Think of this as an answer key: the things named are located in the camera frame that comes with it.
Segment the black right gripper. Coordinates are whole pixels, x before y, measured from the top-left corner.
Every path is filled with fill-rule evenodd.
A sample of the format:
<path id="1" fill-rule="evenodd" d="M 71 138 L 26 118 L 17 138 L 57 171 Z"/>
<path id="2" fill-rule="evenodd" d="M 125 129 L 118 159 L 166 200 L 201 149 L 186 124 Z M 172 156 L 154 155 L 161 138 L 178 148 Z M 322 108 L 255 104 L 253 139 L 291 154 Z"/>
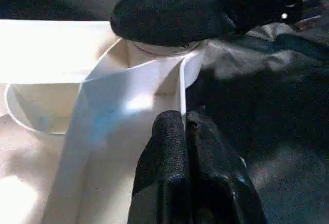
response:
<path id="1" fill-rule="evenodd" d="M 303 0 L 208 0 L 206 33 L 242 33 L 269 23 L 293 24 Z"/>

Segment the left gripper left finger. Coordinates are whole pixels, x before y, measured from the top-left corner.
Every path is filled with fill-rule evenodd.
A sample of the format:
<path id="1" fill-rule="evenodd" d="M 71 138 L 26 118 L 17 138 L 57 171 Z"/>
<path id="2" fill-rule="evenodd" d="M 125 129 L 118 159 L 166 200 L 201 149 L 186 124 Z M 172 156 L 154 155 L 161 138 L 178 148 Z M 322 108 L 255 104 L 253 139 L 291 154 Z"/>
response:
<path id="1" fill-rule="evenodd" d="M 160 113 L 135 170 L 128 223 L 190 223 L 190 174 L 181 114 Z"/>

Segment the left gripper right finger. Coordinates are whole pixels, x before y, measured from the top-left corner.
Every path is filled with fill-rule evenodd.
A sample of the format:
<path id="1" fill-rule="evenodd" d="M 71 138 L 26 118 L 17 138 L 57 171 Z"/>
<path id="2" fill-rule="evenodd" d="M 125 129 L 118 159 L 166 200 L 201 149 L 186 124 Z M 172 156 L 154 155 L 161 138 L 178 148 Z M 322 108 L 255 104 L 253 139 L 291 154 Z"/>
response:
<path id="1" fill-rule="evenodd" d="M 267 223 L 240 155 L 204 113 L 187 114 L 194 223 Z"/>

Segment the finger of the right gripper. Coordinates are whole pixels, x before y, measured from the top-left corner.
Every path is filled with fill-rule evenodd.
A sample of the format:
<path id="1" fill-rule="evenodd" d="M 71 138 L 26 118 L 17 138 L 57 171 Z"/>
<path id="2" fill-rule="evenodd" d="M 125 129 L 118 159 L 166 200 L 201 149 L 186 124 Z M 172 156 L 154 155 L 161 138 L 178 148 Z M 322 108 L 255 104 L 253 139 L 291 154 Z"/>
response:
<path id="1" fill-rule="evenodd" d="M 110 24 L 123 39 L 156 46 L 184 46 L 236 29 L 220 0 L 120 0 Z"/>

